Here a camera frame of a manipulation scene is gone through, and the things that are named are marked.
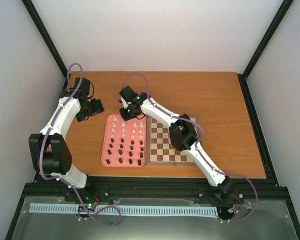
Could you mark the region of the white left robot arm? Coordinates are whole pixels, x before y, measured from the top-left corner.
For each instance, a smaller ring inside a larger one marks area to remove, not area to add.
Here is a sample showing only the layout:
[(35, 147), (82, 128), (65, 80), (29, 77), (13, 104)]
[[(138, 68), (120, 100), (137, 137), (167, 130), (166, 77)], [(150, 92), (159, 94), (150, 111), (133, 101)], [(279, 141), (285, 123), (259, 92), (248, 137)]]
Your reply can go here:
[(57, 108), (46, 126), (28, 139), (34, 170), (73, 186), (77, 189), (76, 195), (85, 202), (93, 198), (94, 188), (86, 184), (87, 175), (73, 165), (66, 136), (73, 119), (82, 122), (105, 111), (101, 100), (90, 94), (93, 87), (90, 80), (76, 78), (74, 87), (61, 92)]

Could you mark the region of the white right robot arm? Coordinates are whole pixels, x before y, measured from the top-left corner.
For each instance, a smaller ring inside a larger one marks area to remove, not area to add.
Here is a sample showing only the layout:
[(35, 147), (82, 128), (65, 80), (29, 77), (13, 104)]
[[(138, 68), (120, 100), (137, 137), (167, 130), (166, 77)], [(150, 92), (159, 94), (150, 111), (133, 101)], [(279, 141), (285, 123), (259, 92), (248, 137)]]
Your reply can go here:
[(196, 132), (202, 128), (197, 123), (191, 121), (187, 114), (174, 113), (158, 104), (147, 93), (138, 94), (129, 86), (119, 92), (119, 102), (123, 104), (119, 112), (125, 121), (148, 115), (168, 128), (172, 146), (193, 159), (208, 183), (215, 187), (214, 196), (219, 202), (227, 200), (234, 190), (234, 184), (204, 151)]

